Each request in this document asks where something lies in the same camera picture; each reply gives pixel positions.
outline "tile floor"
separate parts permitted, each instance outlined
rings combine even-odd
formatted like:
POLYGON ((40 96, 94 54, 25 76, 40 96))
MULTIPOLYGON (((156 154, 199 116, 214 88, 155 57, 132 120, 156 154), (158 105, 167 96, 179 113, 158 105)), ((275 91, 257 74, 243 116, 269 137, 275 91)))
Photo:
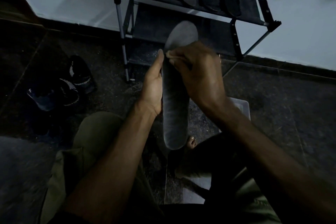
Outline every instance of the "tile floor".
MULTIPOLYGON (((110 111, 125 117, 142 83, 125 82, 118 41, 5 20, 0 20, 0 28, 5 32, 0 38, 0 150, 5 154, 0 156, 8 163, 0 172, 0 191, 5 195, 0 197, 0 222, 29 219, 33 223, 56 151, 71 143, 88 114, 110 111), (26 90, 41 77, 62 73, 70 55, 79 55, 87 62, 98 90, 83 100, 80 113, 66 119, 63 125, 69 129, 64 130, 64 138, 68 144, 62 144, 33 133, 30 114, 36 109, 26 90), (8 171, 11 166, 18 170, 15 174, 8 171)), ((222 61, 223 71, 230 63, 222 61)), ((302 165, 336 186, 335 79, 243 63, 225 77, 224 84, 228 96, 249 102, 251 121, 258 128, 302 165)), ((188 129, 198 142, 218 133, 193 102, 188 129)), ((167 171, 167 156, 162 117, 158 116, 143 152, 145 175, 156 201, 202 203, 190 182, 173 178, 167 171)), ((193 182, 207 187, 210 180, 193 182)))

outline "black shoe rack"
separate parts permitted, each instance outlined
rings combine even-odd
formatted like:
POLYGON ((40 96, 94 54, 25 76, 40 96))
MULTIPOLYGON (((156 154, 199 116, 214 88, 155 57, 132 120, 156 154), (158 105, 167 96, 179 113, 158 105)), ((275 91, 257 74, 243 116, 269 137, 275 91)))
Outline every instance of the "black shoe rack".
POLYGON ((269 33, 281 25, 280 21, 273 20, 267 0, 240 0, 241 16, 237 18, 233 18, 223 11, 216 12, 208 10, 198 4, 194 7, 190 7, 181 0, 154 1, 231 18, 231 22, 227 23, 203 18, 189 13, 148 5, 142 2, 135 2, 134 0, 129 0, 123 22, 120 9, 121 0, 114 0, 117 8, 127 81, 135 80, 137 66, 149 67, 153 63, 157 51, 160 48, 163 49, 170 32, 183 20, 188 20, 195 24, 198 29, 199 39, 202 43, 214 49, 218 54, 234 56, 236 58, 235 65, 242 61, 269 33), (257 2, 259 3, 264 21, 260 18, 257 2), (138 6, 136 18, 134 17, 134 5, 138 6), (266 33, 244 54, 241 52, 236 31, 237 20, 265 26, 267 28, 266 33))

